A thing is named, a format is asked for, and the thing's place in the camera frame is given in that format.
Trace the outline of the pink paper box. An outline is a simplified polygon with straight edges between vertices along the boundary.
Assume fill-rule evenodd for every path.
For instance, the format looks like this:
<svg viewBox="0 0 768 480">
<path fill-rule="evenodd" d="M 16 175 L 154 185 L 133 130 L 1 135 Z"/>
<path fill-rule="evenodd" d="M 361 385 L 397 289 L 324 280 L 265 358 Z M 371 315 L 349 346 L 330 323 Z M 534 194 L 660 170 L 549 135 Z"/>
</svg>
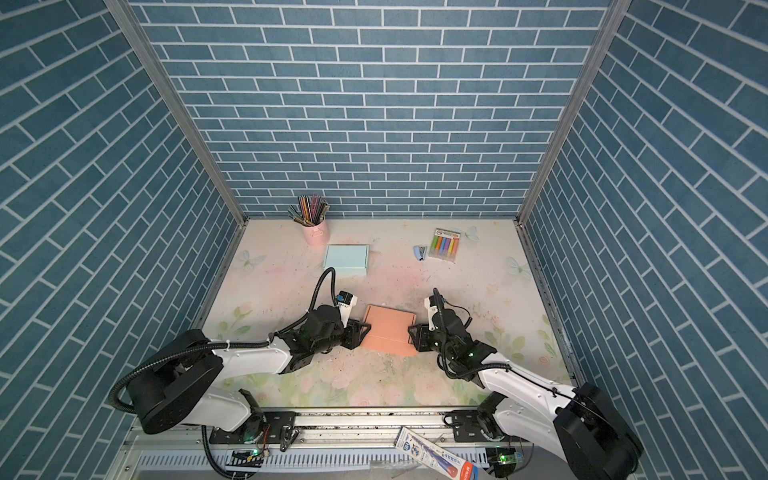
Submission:
<svg viewBox="0 0 768 480">
<path fill-rule="evenodd" d="M 370 305 L 364 317 L 364 323 L 370 326 L 370 331 L 365 335 L 361 347 L 401 357 L 415 356 L 417 350 L 408 332 L 415 320 L 416 315 L 412 312 Z"/>
</svg>

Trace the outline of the mint green paper box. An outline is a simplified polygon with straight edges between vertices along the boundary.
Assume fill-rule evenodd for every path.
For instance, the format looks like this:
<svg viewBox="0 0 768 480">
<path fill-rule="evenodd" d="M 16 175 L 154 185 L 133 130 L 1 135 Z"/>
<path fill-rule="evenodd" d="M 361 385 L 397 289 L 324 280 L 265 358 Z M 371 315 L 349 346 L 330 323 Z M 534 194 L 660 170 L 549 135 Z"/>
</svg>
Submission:
<svg viewBox="0 0 768 480">
<path fill-rule="evenodd" d="M 369 246 L 366 244 L 328 245 L 323 268 L 333 268 L 337 276 L 366 276 L 369 264 Z"/>
</svg>

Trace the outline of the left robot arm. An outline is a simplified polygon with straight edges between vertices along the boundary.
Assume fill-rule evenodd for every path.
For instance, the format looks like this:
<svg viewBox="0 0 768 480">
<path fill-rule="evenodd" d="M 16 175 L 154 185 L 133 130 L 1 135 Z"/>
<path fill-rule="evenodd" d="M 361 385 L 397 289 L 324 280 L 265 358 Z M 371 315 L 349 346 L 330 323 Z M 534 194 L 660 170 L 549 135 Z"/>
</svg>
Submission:
<svg viewBox="0 0 768 480">
<path fill-rule="evenodd" d="M 294 373 L 338 346 L 360 347 L 370 332 L 369 324 L 351 316 L 353 294 L 336 290 L 330 294 L 329 304 L 312 300 L 298 320 L 262 341 L 214 341 L 199 329 L 188 330 L 117 380 L 107 402 L 117 411 L 135 415 L 146 434 L 180 424 L 233 432 L 256 421 L 261 409 L 254 395 L 220 389 L 218 382 Z"/>
</svg>

